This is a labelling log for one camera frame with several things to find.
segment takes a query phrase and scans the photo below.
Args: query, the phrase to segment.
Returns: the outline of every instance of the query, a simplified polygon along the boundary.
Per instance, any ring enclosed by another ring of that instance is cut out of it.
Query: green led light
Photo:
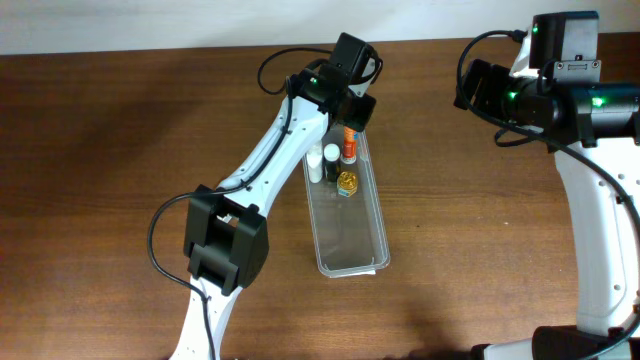
[[[603,98],[593,98],[593,99],[591,99],[591,103],[595,107],[601,107],[602,105],[604,105],[604,99]]]

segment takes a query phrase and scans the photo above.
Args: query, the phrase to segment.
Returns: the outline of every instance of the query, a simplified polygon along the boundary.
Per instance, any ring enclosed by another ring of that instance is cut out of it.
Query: small bottle
[[[349,165],[356,162],[356,141],[358,139],[358,133],[348,127],[344,127],[344,146],[342,147],[342,156],[340,160],[343,163]]]
[[[307,151],[306,158],[309,181],[317,184],[322,180],[322,141],[311,146],[311,149]]]
[[[324,175],[329,182],[337,182],[340,176],[340,148],[336,144],[324,147]]]

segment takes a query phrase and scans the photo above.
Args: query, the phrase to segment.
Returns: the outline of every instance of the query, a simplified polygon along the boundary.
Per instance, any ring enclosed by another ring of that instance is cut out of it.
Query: transparent tray
[[[340,125],[334,125],[322,139],[323,147],[333,143],[342,149],[343,142],[344,128]],[[317,184],[311,183],[306,156],[302,159],[318,268],[331,278],[375,274],[390,261],[364,132],[358,134],[356,156],[355,164],[340,163],[342,171],[358,177],[358,190],[351,197],[338,195],[336,183],[324,177]]]

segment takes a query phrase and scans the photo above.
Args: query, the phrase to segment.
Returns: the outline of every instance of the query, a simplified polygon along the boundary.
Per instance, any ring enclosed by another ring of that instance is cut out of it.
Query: white wall
[[[640,0],[0,0],[0,54],[472,37],[566,10],[640,31]]]

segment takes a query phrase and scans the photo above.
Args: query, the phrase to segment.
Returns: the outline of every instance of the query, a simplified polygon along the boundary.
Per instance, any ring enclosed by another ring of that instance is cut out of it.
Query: white bottle
[[[317,184],[322,180],[322,140],[311,145],[306,157],[309,181]]]

